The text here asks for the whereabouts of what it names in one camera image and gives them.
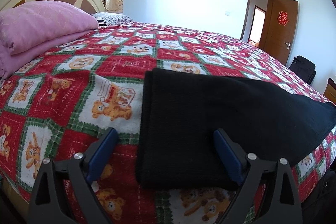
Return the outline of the wooden cabinet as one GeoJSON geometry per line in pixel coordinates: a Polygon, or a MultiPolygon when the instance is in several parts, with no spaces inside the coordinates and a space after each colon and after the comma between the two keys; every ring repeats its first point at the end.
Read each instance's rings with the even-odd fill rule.
{"type": "Polygon", "coordinates": [[[327,80],[327,86],[323,95],[331,102],[336,104],[336,83],[333,81],[333,79],[329,78],[327,80]]]}

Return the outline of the red double happiness decal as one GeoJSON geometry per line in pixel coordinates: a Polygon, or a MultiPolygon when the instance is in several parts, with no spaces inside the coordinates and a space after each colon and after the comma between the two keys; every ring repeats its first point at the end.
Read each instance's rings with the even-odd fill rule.
{"type": "Polygon", "coordinates": [[[284,11],[280,11],[277,17],[278,24],[282,26],[286,26],[289,22],[288,20],[288,13],[284,11]]]}

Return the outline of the pink folded blanket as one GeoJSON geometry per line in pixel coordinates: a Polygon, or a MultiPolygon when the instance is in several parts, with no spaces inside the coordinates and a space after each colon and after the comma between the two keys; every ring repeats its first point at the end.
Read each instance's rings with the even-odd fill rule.
{"type": "Polygon", "coordinates": [[[1,78],[96,28],[94,16],[61,1],[32,1],[1,11],[1,78]]]}

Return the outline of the black pants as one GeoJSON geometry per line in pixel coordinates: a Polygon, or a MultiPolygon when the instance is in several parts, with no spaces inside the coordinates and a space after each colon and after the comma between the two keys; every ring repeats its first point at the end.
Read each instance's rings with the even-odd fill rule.
{"type": "Polygon", "coordinates": [[[145,73],[135,178],[147,190],[233,189],[215,148],[223,129],[245,152],[296,165],[335,126],[335,106],[245,77],[145,73]]]}

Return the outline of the brown wooden door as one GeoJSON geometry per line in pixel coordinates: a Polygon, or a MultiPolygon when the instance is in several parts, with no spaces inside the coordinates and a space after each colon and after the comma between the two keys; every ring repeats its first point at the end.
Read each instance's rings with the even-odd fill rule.
{"type": "Polygon", "coordinates": [[[297,19],[298,19],[297,0],[269,0],[266,10],[265,23],[262,29],[259,47],[281,64],[285,65],[293,44],[297,19]],[[288,13],[286,26],[278,24],[278,14],[280,11],[288,13]],[[290,50],[286,49],[284,42],[290,42],[290,50]]]}

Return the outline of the black folding chair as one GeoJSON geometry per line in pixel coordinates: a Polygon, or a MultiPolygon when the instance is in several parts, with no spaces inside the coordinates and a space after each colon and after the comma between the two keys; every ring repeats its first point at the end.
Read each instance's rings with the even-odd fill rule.
{"type": "Polygon", "coordinates": [[[301,55],[294,58],[289,69],[309,85],[316,75],[315,64],[301,55]]]}

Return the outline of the striped grey pillow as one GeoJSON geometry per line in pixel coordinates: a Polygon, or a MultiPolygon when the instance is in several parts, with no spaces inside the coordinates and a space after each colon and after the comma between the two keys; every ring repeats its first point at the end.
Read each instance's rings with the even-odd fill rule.
{"type": "Polygon", "coordinates": [[[134,20],[120,13],[99,12],[92,16],[97,20],[99,27],[112,27],[133,24],[134,20]]]}

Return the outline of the red checkered Christmas bedspread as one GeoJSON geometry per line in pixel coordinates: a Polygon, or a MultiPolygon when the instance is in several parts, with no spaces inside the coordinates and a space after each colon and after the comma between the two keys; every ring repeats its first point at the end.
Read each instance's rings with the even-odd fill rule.
{"type": "Polygon", "coordinates": [[[115,223],[215,223],[226,190],[152,197],[136,183],[143,78],[153,68],[240,76],[326,102],[262,50],[218,33],[132,23],[101,27],[54,47],[1,81],[1,175],[10,201],[26,211],[45,157],[69,159],[109,127],[119,143],[93,189],[115,223]]]}

